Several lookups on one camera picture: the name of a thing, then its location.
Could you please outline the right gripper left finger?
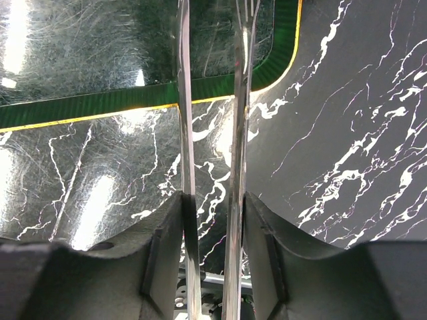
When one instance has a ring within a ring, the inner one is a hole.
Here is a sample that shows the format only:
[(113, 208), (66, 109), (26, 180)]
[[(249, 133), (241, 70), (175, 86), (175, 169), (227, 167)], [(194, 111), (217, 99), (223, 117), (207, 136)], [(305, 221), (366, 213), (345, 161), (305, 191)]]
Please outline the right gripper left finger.
[(174, 193), (154, 214), (88, 251), (2, 239), (1, 318), (172, 319), (182, 250), (187, 314), (199, 319), (192, 195)]

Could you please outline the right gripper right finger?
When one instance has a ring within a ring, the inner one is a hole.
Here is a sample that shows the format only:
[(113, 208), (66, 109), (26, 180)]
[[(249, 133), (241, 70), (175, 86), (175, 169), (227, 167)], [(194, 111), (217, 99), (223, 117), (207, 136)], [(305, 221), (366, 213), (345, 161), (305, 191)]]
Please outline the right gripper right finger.
[(426, 243), (325, 243), (253, 193), (244, 237), (257, 319), (425, 319)]

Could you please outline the silver metal tongs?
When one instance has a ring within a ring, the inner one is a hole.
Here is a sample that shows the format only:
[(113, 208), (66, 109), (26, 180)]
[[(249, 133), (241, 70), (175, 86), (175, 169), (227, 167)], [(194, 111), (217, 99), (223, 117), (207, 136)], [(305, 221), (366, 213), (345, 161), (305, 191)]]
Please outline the silver metal tongs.
[(179, 1), (173, 17), (184, 192), (181, 264), (190, 319), (207, 315), (215, 274), (220, 319), (241, 317), (243, 198), (254, 66), (272, 41), (273, 1)]

